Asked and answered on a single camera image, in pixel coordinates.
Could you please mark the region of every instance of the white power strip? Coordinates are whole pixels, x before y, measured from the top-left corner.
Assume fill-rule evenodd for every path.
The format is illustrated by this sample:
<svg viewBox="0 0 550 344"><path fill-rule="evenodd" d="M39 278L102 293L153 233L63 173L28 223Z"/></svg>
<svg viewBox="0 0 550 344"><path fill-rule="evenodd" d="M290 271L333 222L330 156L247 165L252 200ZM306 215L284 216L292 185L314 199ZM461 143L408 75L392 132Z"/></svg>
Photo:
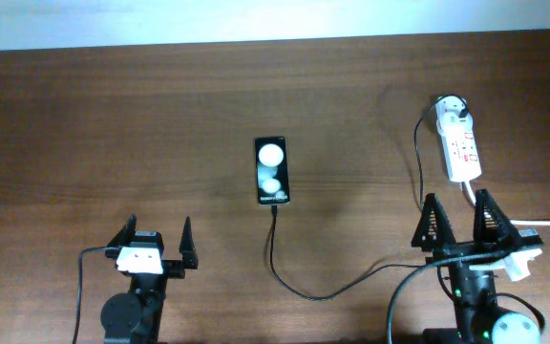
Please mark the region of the white power strip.
<svg viewBox="0 0 550 344"><path fill-rule="evenodd" d="M473 117L459 113L466 106L458 97L443 97L436 104L436 128L443 141L447 172L452 182L463 183L481 175L476 151Z"/></svg>

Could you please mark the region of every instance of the power outlet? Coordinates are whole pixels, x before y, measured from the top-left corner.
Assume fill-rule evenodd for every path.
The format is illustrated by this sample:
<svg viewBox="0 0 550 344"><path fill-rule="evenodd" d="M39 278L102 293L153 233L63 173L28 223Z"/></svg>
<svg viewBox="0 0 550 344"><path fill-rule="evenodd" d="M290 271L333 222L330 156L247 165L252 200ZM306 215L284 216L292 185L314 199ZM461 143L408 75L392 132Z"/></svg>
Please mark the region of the power outlet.
<svg viewBox="0 0 550 344"><path fill-rule="evenodd" d="M436 104L436 129L442 138L449 180L456 183L471 181L481 175L473 117L459 116L465 109L457 97L441 98Z"/></svg>

